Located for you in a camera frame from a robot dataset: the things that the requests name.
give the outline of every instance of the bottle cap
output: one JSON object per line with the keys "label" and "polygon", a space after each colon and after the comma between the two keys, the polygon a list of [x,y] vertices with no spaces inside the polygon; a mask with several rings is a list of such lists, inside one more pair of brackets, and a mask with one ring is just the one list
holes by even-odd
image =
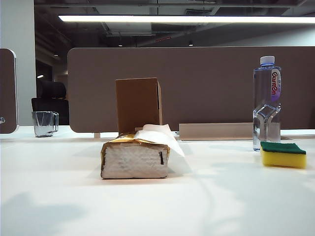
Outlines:
{"label": "bottle cap", "polygon": [[274,56],[264,56],[260,58],[260,65],[273,65],[275,64]]}

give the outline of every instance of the black chair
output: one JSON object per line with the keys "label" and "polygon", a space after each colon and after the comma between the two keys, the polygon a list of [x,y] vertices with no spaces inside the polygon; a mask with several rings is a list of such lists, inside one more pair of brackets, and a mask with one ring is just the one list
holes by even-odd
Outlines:
{"label": "black chair", "polygon": [[69,103],[65,100],[66,89],[61,82],[36,80],[37,97],[31,99],[34,112],[59,113],[59,125],[69,125]]}

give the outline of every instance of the chair headrest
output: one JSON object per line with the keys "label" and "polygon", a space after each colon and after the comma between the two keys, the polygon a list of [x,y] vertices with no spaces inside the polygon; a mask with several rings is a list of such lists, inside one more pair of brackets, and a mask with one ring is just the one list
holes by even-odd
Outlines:
{"label": "chair headrest", "polygon": [[46,80],[37,80],[38,97],[42,98],[65,98],[66,89],[61,82],[51,82]]}

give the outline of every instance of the water bottle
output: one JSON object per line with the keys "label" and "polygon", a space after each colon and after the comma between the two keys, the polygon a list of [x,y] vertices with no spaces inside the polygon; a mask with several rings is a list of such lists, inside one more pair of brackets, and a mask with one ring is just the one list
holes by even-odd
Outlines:
{"label": "water bottle", "polygon": [[275,66],[274,56],[260,58],[254,70],[253,149],[260,150],[260,142],[280,142],[281,68]]}

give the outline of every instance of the gray partition panel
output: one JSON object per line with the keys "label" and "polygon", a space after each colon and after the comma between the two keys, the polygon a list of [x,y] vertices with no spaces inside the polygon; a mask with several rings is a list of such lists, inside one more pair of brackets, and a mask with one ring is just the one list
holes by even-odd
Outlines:
{"label": "gray partition panel", "polygon": [[283,68],[282,129],[315,128],[315,47],[76,48],[68,54],[70,126],[117,131],[115,80],[157,77],[163,123],[251,122],[253,69]]}
{"label": "gray partition panel", "polygon": [[18,128],[15,54],[9,49],[0,49],[0,133],[9,134]]}

